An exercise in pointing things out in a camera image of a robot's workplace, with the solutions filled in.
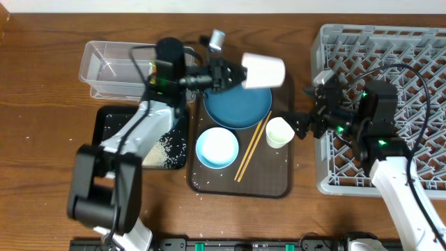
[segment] white wall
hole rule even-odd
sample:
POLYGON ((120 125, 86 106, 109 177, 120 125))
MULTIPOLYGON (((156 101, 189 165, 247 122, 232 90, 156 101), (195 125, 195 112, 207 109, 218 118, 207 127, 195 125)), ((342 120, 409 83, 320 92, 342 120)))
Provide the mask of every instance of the white wall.
POLYGON ((446 0, 0 0, 10 13, 424 13, 446 0))

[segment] clear plastic container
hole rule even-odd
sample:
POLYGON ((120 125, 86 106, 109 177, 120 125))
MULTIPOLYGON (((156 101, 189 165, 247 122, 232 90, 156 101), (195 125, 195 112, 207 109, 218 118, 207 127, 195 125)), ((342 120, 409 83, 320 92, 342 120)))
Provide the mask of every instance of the clear plastic container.
MULTIPOLYGON (((82 57, 79 79, 91 85, 93 98, 109 100, 139 100, 144 85, 129 57, 129 50, 141 43, 90 41, 82 57)), ((155 49, 134 51, 143 74, 152 73, 151 62, 156 59, 155 49)), ((186 65, 194 63, 194 57, 185 55, 186 65)))

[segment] blue bowl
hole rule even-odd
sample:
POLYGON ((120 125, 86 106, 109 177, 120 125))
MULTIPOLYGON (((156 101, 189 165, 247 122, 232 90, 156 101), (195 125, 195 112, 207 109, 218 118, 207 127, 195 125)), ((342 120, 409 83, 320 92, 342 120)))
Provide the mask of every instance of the blue bowl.
POLYGON ((241 84, 228 91, 206 90, 204 107, 212 120, 229 129, 255 126, 271 109, 270 89, 244 89, 241 84))
POLYGON ((234 136, 234 134, 227 129, 211 128, 211 129, 206 130, 205 132, 203 132, 200 135, 200 137, 197 140, 197 145, 195 146, 195 152, 197 153, 197 157, 200 160, 200 162, 203 163, 203 165, 205 165, 211 169, 222 169, 222 168, 229 166, 230 164, 232 164, 232 162, 234 162, 234 160, 236 160, 237 155, 238 155, 238 140, 237 140, 236 136, 234 136), (203 155, 203 145, 206 140, 213 140, 213 137, 215 137, 216 135, 221 135, 223 130, 227 131, 228 135, 230 135, 229 137, 230 137, 230 139, 233 143, 233 147, 234 147, 234 154, 228 160, 225 160, 225 161, 219 162, 219 163, 214 163, 214 162, 211 162, 208 159, 206 159, 206 157, 203 155))

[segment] wooden tabletop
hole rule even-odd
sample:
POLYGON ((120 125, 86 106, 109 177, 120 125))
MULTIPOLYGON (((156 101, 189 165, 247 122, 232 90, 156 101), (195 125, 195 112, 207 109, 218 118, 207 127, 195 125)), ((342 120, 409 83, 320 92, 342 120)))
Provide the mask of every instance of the wooden tabletop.
MULTIPOLYGON (((88 41, 195 40, 220 29, 231 60, 243 52, 282 58, 295 108, 309 111, 300 90, 311 83, 310 47, 327 23, 445 27, 446 15, 11 15, 0 46, 0 250, 67 250, 76 236, 98 236, 66 214, 75 153, 91 141, 97 110, 116 104, 92 99, 78 80, 88 41)), ((322 195, 314 140, 294 144, 294 187, 285 199, 197 196, 185 169, 146 171, 140 217, 156 233, 189 238, 398 237, 382 199, 322 195)), ((446 220, 446 201, 433 204, 446 220)))

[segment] chopsticks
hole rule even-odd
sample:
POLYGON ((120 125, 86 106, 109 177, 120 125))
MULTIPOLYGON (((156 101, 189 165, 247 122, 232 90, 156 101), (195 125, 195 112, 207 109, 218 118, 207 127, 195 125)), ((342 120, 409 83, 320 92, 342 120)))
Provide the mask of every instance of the chopsticks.
POLYGON ((259 124, 257 124, 256 130, 254 131, 254 135, 252 135, 252 139, 251 142, 248 145, 248 148, 246 149, 246 153, 243 156, 242 162, 240 164, 240 167, 238 168, 236 177, 234 178, 234 180, 237 180, 237 182, 240 182, 242 180, 243 174, 245 173, 249 161, 251 160, 252 155, 254 154, 254 151, 256 150, 257 144, 259 143, 260 138, 262 137, 263 131, 265 130, 265 126, 266 123, 268 122, 268 119, 271 116, 271 112, 268 114, 268 116, 266 117, 265 123, 263 123, 263 120, 259 122, 259 124), (259 132, 259 135, 257 136, 257 132, 259 131, 259 128, 261 126, 261 124, 263 123, 262 129, 259 132), (254 142, 254 139, 256 139, 256 142, 254 143, 254 146, 251 149, 252 143, 254 142))

